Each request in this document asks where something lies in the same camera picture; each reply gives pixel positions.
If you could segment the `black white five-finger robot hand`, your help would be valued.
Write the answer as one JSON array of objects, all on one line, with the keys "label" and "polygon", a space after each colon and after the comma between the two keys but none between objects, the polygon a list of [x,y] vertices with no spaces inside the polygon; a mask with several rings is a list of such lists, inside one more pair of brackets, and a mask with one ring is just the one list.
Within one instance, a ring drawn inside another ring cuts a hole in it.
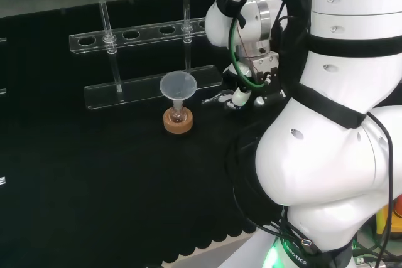
[{"label": "black white five-finger robot hand", "polygon": [[234,84],[233,88],[219,98],[227,108],[240,110],[249,105],[267,107],[286,98],[279,80],[277,53],[243,57],[237,62],[237,66],[242,76],[237,74],[233,64],[223,71],[223,76]]}]

